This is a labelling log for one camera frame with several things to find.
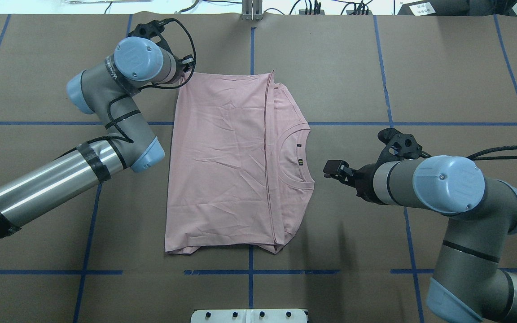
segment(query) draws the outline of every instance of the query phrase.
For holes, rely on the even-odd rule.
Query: robotic arm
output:
[[[161,35],[170,22],[187,33],[192,56],[173,55]],[[155,36],[158,43],[150,40]],[[139,24],[103,63],[70,80],[70,100],[82,112],[97,114],[108,135],[0,187],[0,239],[125,168],[141,172],[160,162],[165,153],[131,97],[147,87],[182,86],[192,75],[196,57],[193,39],[178,20],[151,21]],[[188,71],[191,75],[182,84],[156,85],[176,83]]]
[[[382,130],[379,139],[386,147],[375,164],[354,170],[329,160],[324,177],[353,186],[368,202],[447,216],[427,306],[451,323],[517,323],[517,275],[498,269],[506,236],[517,233],[517,188],[486,178],[465,157],[430,157],[396,129]]]

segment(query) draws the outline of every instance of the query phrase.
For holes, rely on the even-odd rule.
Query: white bracket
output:
[[[308,323],[300,309],[197,310],[191,323]]]
[[[241,20],[262,20],[263,0],[242,0]]]

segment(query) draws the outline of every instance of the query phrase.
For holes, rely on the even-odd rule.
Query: white sticker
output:
[[[414,16],[424,16],[427,14],[436,13],[436,10],[434,10],[430,2],[425,2],[424,4],[414,4],[410,6],[410,10],[412,10]]]

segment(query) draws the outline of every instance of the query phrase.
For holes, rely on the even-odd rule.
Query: pink shirt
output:
[[[179,89],[167,252],[254,244],[277,253],[296,234],[314,190],[310,127],[273,78],[195,73]]]

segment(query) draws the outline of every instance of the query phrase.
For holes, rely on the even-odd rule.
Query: folded garment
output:
[[[277,253],[296,234],[314,190],[310,127],[273,78],[194,73],[179,89],[167,252],[253,244]]]

